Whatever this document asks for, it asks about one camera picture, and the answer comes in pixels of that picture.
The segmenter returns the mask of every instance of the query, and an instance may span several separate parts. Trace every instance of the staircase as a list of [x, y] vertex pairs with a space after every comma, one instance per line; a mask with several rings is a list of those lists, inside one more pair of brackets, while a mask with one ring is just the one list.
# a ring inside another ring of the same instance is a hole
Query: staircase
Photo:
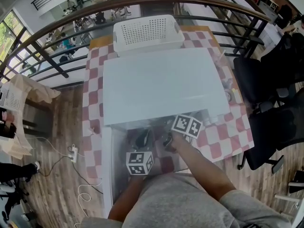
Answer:
[[153, 16], [161, 14], [174, 15], [173, 3], [155, 3], [141, 5], [142, 16]]

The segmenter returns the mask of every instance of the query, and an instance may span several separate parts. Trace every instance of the beige cloth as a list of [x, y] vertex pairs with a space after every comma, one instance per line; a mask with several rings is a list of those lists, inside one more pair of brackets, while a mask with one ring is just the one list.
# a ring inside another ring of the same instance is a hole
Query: beige cloth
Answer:
[[51, 103], [53, 98], [60, 95], [60, 92], [44, 86], [21, 74], [15, 75], [7, 83], [13, 84], [13, 86], [22, 91], [22, 94], [18, 111], [12, 111], [13, 115], [15, 116], [13, 123], [17, 128], [15, 138], [7, 139], [1, 137], [0, 146], [5, 153], [21, 160], [24, 155], [31, 155], [30, 150], [32, 149], [24, 135], [22, 123], [23, 109], [26, 99], [30, 99], [34, 102], [45, 101], [46, 103]]

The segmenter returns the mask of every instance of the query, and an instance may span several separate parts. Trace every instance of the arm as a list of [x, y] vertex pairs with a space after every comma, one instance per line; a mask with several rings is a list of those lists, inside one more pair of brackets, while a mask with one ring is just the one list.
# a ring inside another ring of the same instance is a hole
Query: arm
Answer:
[[236, 188], [226, 174], [189, 144], [181, 134], [172, 132], [172, 147], [186, 162], [196, 181], [216, 200]]
[[124, 222], [143, 189], [143, 177], [131, 177], [128, 188], [119, 196], [110, 210], [108, 219]]
[[292, 30], [294, 30], [294, 29], [295, 29], [295, 26], [294, 26], [294, 25], [290, 25], [290, 26], [285, 27], [285, 28], [282, 30], [282, 32], [283, 32], [283, 34], [284, 34], [285, 32], [290, 32], [290, 31], [292, 31]]

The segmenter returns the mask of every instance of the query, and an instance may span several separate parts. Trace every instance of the electrical cord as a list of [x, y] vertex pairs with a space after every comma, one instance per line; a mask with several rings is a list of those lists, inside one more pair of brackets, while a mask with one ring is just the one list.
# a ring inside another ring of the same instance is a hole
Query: electrical cord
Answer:
[[[62, 153], [60, 153], [60, 152], [58, 152], [58, 153], [61, 154], [62, 157], [61, 157], [58, 161], [56, 161], [56, 162], [53, 164], [53, 166], [52, 166], [51, 170], [49, 171], [49, 173], [48, 173], [47, 175], [44, 175], [44, 174], [42, 174], [42, 172], [39, 171], [38, 173], [39, 173], [40, 175], [42, 175], [43, 177], [48, 177], [48, 176], [52, 173], [52, 170], [54, 169], [54, 167], [56, 166], [56, 164], [59, 163], [63, 158], [69, 158], [69, 159], [70, 159], [70, 157], [68, 157], [67, 155], [64, 155], [64, 154], [62, 154]], [[91, 201], [92, 197], [91, 197], [91, 195], [88, 194], [87, 192], [82, 192], [82, 193], [80, 193], [80, 187], [82, 187], [82, 186], [92, 187], [95, 191], [97, 191], [97, 192], [103, 194], [101, 191], [99, 191], [98, 189], [95, 188], [95, 187], [98, 187], [99, 185], [101, 185], [102, 182], [100, 182], [100, 183], [97, 184], [97, 185], [91, 185], [91, 184], [90, 184], [82, 175], [80, 175], [80, 173], [79, 173], [79, 171], [76, 169], [74, 163], [72, 163], [72, 165], [73, 165], [73, 169], [74, 169], [75, 172], [78, 174], [78, 176], [79, 176], [81, 179], [83, 179], [83, 180], [87, 183], [87, 184], [81, 184], [81, 185], [78, 186], [78, 197], [77, 197], [77, 201], [78, 201], [78, 204], [79, 204], [81, 210], [84, 212], [85, 216], [88, 217], [87, 213], [84, 211], [83, 207], [82, 207], [81, 204], [80, 204], [79, 198], [82, 198], [82, 200], [85, 201], [85, 202], [89, 202], [89, 201]], [[79, 223], [79, 222], [75, 223], [75, 224], [74, 224], [74, 228], [77, 228], [76, 225], [81, 225], [81, 223]]]
[[51, 144], [51, 142], [44, 138], [44, 137], [34, 137], [34, 138], [27, 138], [27, 139], [45, 139], [46, 141], [48, 141], [48, 143], [52, 146], [52, 148], [58, 153], [58, 154], [61, 154], [62, 156], [66, 156], [68, 157], [66, 154], [63, 154], [63, 153], [60, 153], [57, 149], [55, 149], [55, 147]]
[[61, 154], [62, 156], [69, 157], [68, 155], [59, 152], [59, 151], [51, 144], [51, 142], [50, 142], [48, 139], [44, 138], [44, 137], [34, 137], [34, 138], [26, 138], [26, 139], [45, 139], [46, 141], [48, 141], [48, 143], [52, 146], [52, 148], [53, 148], [58, 154]]
[[[83, 179], [88, 185], [91, 185], [90, 183], [87, 182], [86, 179], [84, 179], [84, 178], [80, 175], [80, 173], [77, 171], [77, 169], [76, 169], [74, 163], [72, 163], [72, 164], [73, 164], [73, 168], [74, 168], [74, 170], [77, 172], [78, 176], [80, 176], [80, 178]], [[93, 186], [92, 186], [92, 188], [95, 189], [95, 191], [97, 191], [97, 192], [103, 194], [101, 191], [99, 191], [98, 189], [94, 188]]]
[[59, 161], [61, 161], [63, 158], [69, 158], [68, 156], [62, 156], [58, 161], [56, 161], [55, 162], [55, 164], [52, 166], [52, 168], [51, 168], [51, 170], [49, 171], [49, 173], [48, 173], [48, 175], [43, 175], [40, 171], [38, 172], [39, 174], [41, 174], [42, 176], [44, 176], [44, 177], [48, 177], [50, 174], [51, 174], [51, 172], [52, 172], [52, 170], [53, 170], [53, 168], [55, 167], [55, 165], [57, 164], [57, 163], [59, 163]]

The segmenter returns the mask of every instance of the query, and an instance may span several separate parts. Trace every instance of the black office chair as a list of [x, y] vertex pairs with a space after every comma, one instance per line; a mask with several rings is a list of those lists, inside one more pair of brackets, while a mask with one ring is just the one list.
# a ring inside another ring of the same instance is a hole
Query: black office chair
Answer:
[[234, 59], [234, 73], [240, 90], [253, 108], [271, 98], [285, 102], [289, 92], [295, 91], [293, 84], [304, 80], [303, 41], [304, 37], [299, 33], [285, 34], [278, 45], [261, 58], [261, 62], [243, 57]]
[[284, 162], [284, 156], [270, 160], [276, 150], [304, 142], [304, 88], [283, 106], [251, 115], [249, 123], [255, 146], [244, 152], [237, 168], [242, 169], [247, 160], [252, 170], [269, 163], [273, 165], [272, 173], [276, 173]]

